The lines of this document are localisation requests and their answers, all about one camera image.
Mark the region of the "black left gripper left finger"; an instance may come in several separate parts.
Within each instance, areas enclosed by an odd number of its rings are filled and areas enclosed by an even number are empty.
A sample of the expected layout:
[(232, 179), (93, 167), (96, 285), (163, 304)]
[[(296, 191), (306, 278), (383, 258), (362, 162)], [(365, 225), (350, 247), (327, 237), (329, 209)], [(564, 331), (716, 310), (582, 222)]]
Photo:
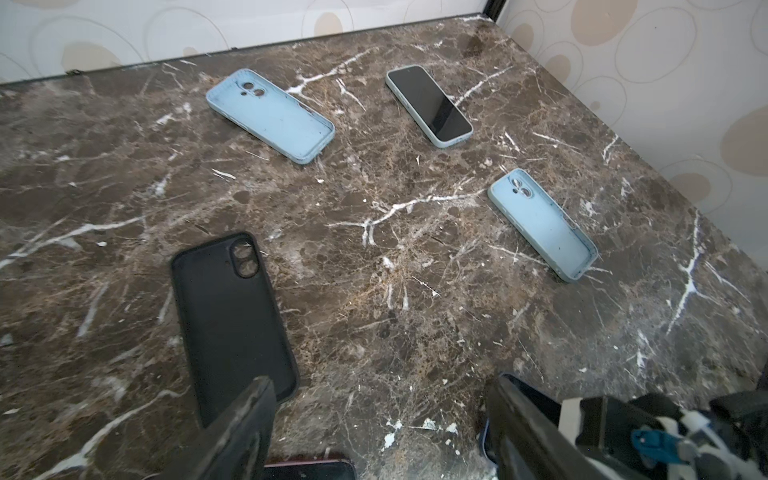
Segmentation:
[(255, 378), (157, 479), (260, 479), (277, 411), (273, 382)]

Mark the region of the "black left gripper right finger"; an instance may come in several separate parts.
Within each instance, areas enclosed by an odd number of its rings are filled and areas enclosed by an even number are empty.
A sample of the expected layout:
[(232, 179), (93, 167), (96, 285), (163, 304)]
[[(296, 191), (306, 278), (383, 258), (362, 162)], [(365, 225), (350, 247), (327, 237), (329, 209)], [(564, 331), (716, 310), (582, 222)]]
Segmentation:
[(507, 375), (486, 395), (486, 444), (499, 479), (603, 479)]

